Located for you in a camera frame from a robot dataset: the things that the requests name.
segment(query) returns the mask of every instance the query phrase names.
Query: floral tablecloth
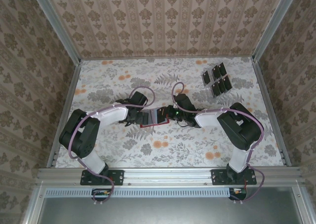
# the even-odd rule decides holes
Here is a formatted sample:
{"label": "floral tablecloth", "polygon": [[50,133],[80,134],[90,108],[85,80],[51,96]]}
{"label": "floral tablecloth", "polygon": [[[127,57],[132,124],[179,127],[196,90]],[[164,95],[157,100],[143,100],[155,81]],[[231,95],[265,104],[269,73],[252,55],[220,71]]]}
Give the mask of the floral tablecloth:
{"label": "floral tablecloth", "polygon": [[[210,99],[201,74],[223,62],[233,89]],[[128,97],[140,85],[151,87],[156,101],[151,108],[172,105],[171,88],[181,81],[196,108],[229,107],[242,103],[263,124],[265,136],[251,158],[256,166],[282,165],[250,58],[178,58],[82,61],[79,81],[72,102],[75,109],[93,111]],[[151,92],[139,89],[149,100]],[[226,166],[233,145],[221,127],[201,129],[180,127],[174,121],[155,127],[124,127],[114,123],[101,128],[95,149],[110,167],[212,167]],[[56,167],[80,167],[62,146]]]}

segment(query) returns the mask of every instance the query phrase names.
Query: wallpaper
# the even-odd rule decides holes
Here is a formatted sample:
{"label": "wallpaper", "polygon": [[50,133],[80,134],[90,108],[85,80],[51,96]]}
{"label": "wallpaper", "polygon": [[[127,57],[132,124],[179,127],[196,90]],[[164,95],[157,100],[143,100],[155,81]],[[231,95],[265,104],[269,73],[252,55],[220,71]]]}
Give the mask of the wallpaper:
{"label": "wallpaper", "polygon": [[[202,73],[224,63],[233,88],[216,97],[205,88]],[[156,100],[150,108],[173,105],[171,89],[176,82],[185,84],[184,93],[196,108],[227,108],[242,103],[262,123],[265,135],[255,149],[250,163],[254,166],[283,165],[276,139],[266,112],[250,57],[168,58],[81,61],[81,72],[72,101],[75,109],[95,111],[117,99],[125,99],[140,85],[151,87]],[[153,96],[144,93],[149,102]],[[109,167],[225,167],[234,146],[219,124],[204,128],[180,127],[184,121],[140,128],[113,123],[98,131],[95,150]],[[80,167],[61,146],[56,167]]]}
{"label": "wallpaper", "polygon": [[316,204],[316,0],[294,0],[260,59],[293,165]]}
{"label": "wallpaper", "polygon": [[74,65],[36,0],[0,0],[0,223],[19,223]]}
{"label": "wallpaper", "polygon": [[279,0],[50,0],[81,58],[251,55]]}

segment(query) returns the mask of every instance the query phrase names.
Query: black bracket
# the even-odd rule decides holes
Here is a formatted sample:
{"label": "black bracket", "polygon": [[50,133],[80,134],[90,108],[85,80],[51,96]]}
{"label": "black bracket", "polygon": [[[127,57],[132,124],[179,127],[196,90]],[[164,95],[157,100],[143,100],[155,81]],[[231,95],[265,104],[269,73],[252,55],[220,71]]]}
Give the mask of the black bracket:
{"label": "black bracket", "polygon": [[[122,186],[124,181],[124,170],[109,170],[107,177],[109,177],[114,185]],[[111,183],[101,177],[97,177],[87,170],[84,170],[81,174],[80,185],[82,186],[110,186]]]}
{"label": "black bracket", "polygon": [[212,185],[222,186],[222,185],[256,185],[256,175],[254,170],[246,169],[243,171],[242,176],[236,180],[232,180],[228,177],[227,169],[214,169],[211,170]]}

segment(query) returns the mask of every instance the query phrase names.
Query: purple cable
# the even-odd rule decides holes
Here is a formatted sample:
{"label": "purple cable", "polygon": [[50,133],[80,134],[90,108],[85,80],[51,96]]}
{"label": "purple cable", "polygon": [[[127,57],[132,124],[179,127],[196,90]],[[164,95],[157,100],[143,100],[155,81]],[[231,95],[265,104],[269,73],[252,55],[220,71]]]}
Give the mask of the purple cable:
{"label": "purple cable", "polygon": [[144,108],[144,107],[149,107],[149,106],[151,106],[151,105],[154,103],[155,99],[156,99],[156,95],[155,95],[155,92],[154,92],[150,87],[147,87],[147,86],[139,86],[139,87],[136,87],[136,88],[134,88],[134,90],[131,92],[131,94],[129,95],[129,97],[131,97],[132,93],[133,93],[136,89],[138,89],[138,88],[147,88],[147,89],[149,89],[149,90],[153,93],[153,97],[154,97],[154,98],[153,98],[153,101],[152,101],[151,103],[149,103],[148,105],[145,105],[145,106],[139,106],[139,105],[133,105],[133,104],[126,104],[126,105],[116,104],[116,105],[111,105],[111,106],[109,106],[109,107],[102,108],[102,109],[100,109],[100,110],[97,110],[97,111],[95,111],[95,112],[92,112],[92,113],[86,115],[86,116],[79,122],[79,124],[78,124],[77,127],[75,128],[75,130],[74,130],[74,132],[73,132],[73,134],[72,134],[72,136],[71,136],[71,138],[70,138],[70,141],[69,141],[69,145],[68,145],[68,155],[69,155],[69,157],[70,157],[71,159],[77,159],[78,162],[79,162],[88,172],[90,172],[91,174],[93,174],[93,175],[95,175],[95,176],[97,176],[97,177],[104,178],[104,179],[108,180],[108,181],[111,183],[112,188],[111,188],[110,194],[109,194],[109,196],[108,196],[103,202],[107,201],[107,200],[111,197],[111,195],[113,194],[113,192],[114,192],[114,183],[113,183],[113,181],[112,181],[111,179],[109,179],[108,177],[102,176],[102,175],[100,175],[100,174],[97,174],[97,173],[93,172],[92,170],[90,170],[89,168],[87,168],[87,166],[86,166],[86,164],[84,163],[84,161],[82,161],[82,160],[81,160],[80,158],[78,158],[77,156],[73,156],[73,155],[71,154],[71,148],[72,148],[72,145],[73,145],[73,142],[74,142],[76,133],[78,132],[78,130],[79,130],[79,128],[81,127],[81,125],[82,125],[90,116],[95,115],[95,114],[97,114],[97,113],[101,113],[101,112],[103,112],[103,111],[105,111],[105,110],[108,110],[108,109],[111,109],[111,108],[125,108],[125,107]]}
{"label": "purple cable", "polygon": [[258,139],[258,141],[257,141],[257,142],[252,146],[252,148],[250,149],[250,152],[249,152],[248,157],[247,157],[247,160],[246,160],[246,165],[248,165],[250,169],[253,169],[254,171],[257,171],[257,172],[259,172],[259,173],[262,175],[262,181],[261,181],[261,183],[260,183],[258,189],[256,190],[256,192],[255,192],[252,196],[250,196],[249,198],[243,200],[243,202],[246,202],[246,201],[252,199],[252,198],[258,193],[258,191],[260,190],[260,188],[261,188],[262,185],[263,185],[263,182],[265,181],[265,175],[263,174],[263,172],[259,171],[258,169],[252,167],[252,166],[249,164],[249,161],[250,161],[250,158],[251,158],[251,155],[252,155],[254,149],[255,149],[255,148],[258,146],[258,144],[263,140],[264,129],[263,129],[263,127],[262,127],[262,124],[261,124],[256,118],[254,118],[254,117],[248,115],[247,113],[244,113],[244,112],[241,112],[241,111],[238,111],[238,110],[234,110],[234,109],[230,109],[230,108],[208,109],[208,110],[201,110],[201,111],[189,111],[189,110],[186,110],[186,109],[180,107],[180,106],[176,103],[176,101],[174,100],[174,97],[173,97],[173,95],[174,95],[174,94],[173,94],[173,93],[174,93],[174,89],[175,89],[175,87],[176,87],[178,84],[181,84],[181,85],[182,85],[182,90],[181,90],[180,93],[183,92],[183,90],[184,90],[184,83],[183,83],[183,82],[177,82],[177,83],[173,86],[173,88],[172,88],[172,90],[171,90],[171,97],[172,97],[173,103],[174,103],[180,110],[182,110],[182,111],[184,111],[184,112],[188,112],[188,113],[222,112],[222,111],[235,112],[235,113],[242,114],[242,115],[248,117],[249,119],[253,120],[253,121],[259,126],[260,131],[261,131],[260,138]]}

